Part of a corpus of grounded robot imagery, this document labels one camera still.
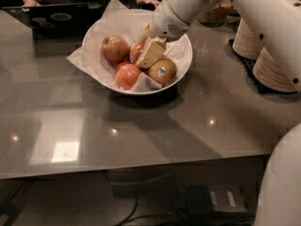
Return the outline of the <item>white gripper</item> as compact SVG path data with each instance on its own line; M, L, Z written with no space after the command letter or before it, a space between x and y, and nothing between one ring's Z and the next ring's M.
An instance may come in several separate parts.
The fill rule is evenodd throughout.
M178 17L168 1L162 0L153 12L151 22L143 27L135 40L136 44L146 40L143 52L135 65L141 69L148 69L165 53L166 39L178 40L189 27L190 24Z

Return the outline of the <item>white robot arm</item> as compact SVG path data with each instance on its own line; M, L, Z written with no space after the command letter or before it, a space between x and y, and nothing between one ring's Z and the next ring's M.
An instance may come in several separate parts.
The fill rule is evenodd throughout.
M298 0L229 0L264 47L301 91L301 7ZM159 37L177 40L199 13L222 0L163 0L154 11L140 40Z

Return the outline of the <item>person's right hand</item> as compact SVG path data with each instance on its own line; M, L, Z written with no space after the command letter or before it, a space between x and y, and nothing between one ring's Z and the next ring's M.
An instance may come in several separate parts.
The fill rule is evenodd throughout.
M36 0L27 0L24 2L23 7L37 7L40 6Z

